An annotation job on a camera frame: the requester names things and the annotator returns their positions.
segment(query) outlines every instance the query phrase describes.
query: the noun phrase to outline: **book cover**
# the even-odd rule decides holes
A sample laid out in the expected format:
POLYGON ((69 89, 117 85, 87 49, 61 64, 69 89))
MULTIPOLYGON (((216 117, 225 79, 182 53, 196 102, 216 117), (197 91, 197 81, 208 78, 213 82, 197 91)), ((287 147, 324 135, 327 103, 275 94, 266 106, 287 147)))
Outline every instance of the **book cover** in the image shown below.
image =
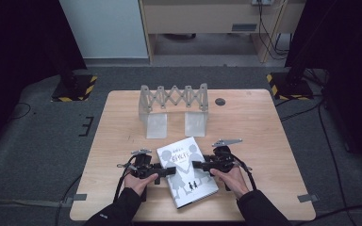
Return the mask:
POLYGON ((166 177, 177 208, 196 202, 219 190, 209 172, 194 169, 192 161, 205 162, 194 137, 157 149, 162 168, 175 167, 176 173, 166 177))

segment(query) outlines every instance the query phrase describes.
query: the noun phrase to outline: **black sleeve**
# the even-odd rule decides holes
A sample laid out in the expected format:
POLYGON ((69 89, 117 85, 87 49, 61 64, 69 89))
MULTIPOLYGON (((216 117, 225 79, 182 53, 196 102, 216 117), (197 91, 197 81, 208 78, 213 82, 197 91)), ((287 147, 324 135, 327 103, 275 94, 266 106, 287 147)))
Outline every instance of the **black sleeve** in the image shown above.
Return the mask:
POLYGON ((116 202, 90 217, 85 226, 128 226, 140 208, 140 203, 140 196, 126 187, 116 202))
POLYGON ((291 226, 285 216, 259 190, 243 195, 238 201, 239 211, 252 226, 291 226))

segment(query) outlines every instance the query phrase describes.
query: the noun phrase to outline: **gray floor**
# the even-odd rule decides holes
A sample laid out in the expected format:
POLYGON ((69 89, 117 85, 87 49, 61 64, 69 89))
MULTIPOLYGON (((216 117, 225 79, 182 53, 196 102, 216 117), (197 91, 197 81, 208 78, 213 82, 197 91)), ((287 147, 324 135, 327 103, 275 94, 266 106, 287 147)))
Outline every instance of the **gray floor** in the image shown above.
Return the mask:
MULTIPOLYGON (((0 200, 58 202, 84 169, 111 90, 139 89, 141 84, 151 88, 159 85, 165 88, 172 85, 196 87, 203 82, 207 82, 210 89, 270 90, 266 74, 287 70, 283 68, 283 60, 269 59, 266 63, 259 63, 249 37, 243 35, 198 34, 195 40, 160 37, 159 43, 152 64, 90 67, 90 72, 97 74, 98 80, 88 101, 50 102, 58 76, 27 87, 20 100, 23 104, 17 105, 13 111, 12 117, 19 119, 11 120, 0 136, 0 200), (93 124, 89 134, 80 137, 86 131, 83 124, 89 122, 87 117, 94 117, 93 124)), ((288 36, 279 46, 288 48, 288 36)), ((321 93, 318 86, 309 85, 316 94, 321 93)), ((277 111, 283 119, 316 105, 320 100, 321 97, 290 101, 279 105, 277 111)), ((282 102, 274 100, 275 105, 282 102)), ((329 112, 322 107, 321 115, 337 160, 347 204, 362 204, 362 156, 347 153, 329 112)), ((308 192, 320 198, 313 202, 317 215, 342 208, 335 166, 317 108, 283 121, 283 126, 308 192)), ((70 189, 68 197, 75 194, 77 185, 75 183, 70 189)), ((55 225, 56 211, 52 207, 0 205, 0 225, 55 225)), ((82 225, 82 222, 70 220, 69 213, 69 207, 61 210, 58 225, 82 225)), ((351 214, 361 226, 362 209, 353 210, 351 214)), ((307 225, 353 224, 345 213, 340 213, 307 225)))

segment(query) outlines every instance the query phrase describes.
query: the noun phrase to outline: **white wall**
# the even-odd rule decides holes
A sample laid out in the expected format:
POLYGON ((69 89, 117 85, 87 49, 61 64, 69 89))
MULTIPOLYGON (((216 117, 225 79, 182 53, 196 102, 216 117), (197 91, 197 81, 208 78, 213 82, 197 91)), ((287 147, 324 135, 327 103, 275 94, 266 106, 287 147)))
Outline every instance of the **white wall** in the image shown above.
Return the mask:
POLYGON ((138 0, 59 0, 84 58, 148 58, 138 0))

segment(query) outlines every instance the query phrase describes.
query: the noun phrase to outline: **human hand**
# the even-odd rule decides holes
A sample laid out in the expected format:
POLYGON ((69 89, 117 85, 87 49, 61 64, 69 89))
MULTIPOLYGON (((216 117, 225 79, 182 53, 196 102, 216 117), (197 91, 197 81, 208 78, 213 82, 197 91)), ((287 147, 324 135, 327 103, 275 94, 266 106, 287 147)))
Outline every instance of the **human hand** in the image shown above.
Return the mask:
POLYGON ((124 178, 124 187, 130 187, 140 196, 142 195, 142 192, 145 189, 145 187, 149 183, 153 182, 157 177, 158 174, 154 173, 147 178, 140 179, 128 173, 128 175, 126 175, 124 178))
POLYGON ((221 172, 217 169, 210 169, 210 173, 218 176, 221 181, 234 192, 237 199, 249 192, 239 167, 233 167, 229 172, 221 172))

